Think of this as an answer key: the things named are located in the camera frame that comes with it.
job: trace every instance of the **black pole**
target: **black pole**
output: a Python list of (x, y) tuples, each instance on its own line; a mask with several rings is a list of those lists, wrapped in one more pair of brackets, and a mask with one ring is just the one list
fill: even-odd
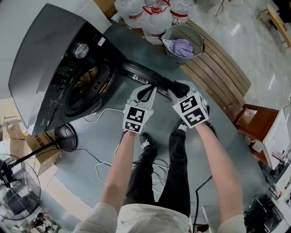
[(15, 166), (15, 165), (17, 165), (17, 164), (20, 164), (20, 163), (23, 162), (24, 160), (26, 160), (26, 159), (32, 157), (33, 155), (35, 155), (35, 154), (37, 154), (37, 153), (39, 153), (39, 152), (41, 152), (41, 151), (43, 151), (43, 150), (45, 150), (45, 149), (47, 149), (47, 148), (53, 146), (53, 145), (55, 145), (56, 143), (59, 143), (59, 142), (61, 142), (61, 141), (63, 141), (63, 140), (65, 140), (65, 137), (60, 137), (60, 138), (54, 140), (53, 142), (50, 142), (49, 144), (46, 144), (46, 145), (44, 145), (43, 147), (36, 149), (35, 151), (31, 152), (30, 154), (25, 155), (24, 157), (22, 157), (22, 158), (20, 158), (20, 159), (17, 159), (16, 161), (14, 161), (12, 164), (9, 164), (8, 166), (9, 166), (10, 168), (12, 168), (13, 166)]

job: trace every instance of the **white shirt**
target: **white shirt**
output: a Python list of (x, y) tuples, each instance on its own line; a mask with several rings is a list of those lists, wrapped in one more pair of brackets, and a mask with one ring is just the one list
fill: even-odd
[[(98, 203), (85, 221), (78, 223), (74, 233), (187, 233), (186, 215), (163, 207), (130, 204), (116, 210)], [(218, 229), (218, 233), (246, 233), (243, 215), (232, 217)]]

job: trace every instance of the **purple cloth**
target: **purple cloth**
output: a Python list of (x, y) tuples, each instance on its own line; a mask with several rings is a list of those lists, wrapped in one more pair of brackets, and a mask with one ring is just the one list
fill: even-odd
[(170, 40), (170, 50), (178, 56), (194, 57), (193, 47), (186, 39)]

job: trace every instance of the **tiled floor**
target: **tiled floor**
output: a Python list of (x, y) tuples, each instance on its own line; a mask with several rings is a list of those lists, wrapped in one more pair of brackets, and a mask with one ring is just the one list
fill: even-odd
[[(246, 103), (280, 109), (288, 105), (291, 92), (291, 49), (286, 53), (283, 38), (267, 19), (258, 13), (271, 0), (233, 0), (215, 17), (222, 0), (197, 0), (190, 19), (208, 32), (233, 57), (250, 79), (252, 86)], [(291, 106), (285, 109), (288, 117)], [(291, 132), (291, 120), (288, 118)]]

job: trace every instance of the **electric fan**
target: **electric fan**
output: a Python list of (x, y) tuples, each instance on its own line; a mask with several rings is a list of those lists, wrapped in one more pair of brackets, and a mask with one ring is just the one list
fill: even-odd
[(31, 215), (40, 201), (40, 181), (33, 168), (25, 162), (33, 155), (58, 144), (65, 151), (77, 147), (77, 136), (70, 124), (55, 129), (53, 142), (18, 159), (10, 155), (0, 158), (0, 216), (9, 220), (22, 220)]

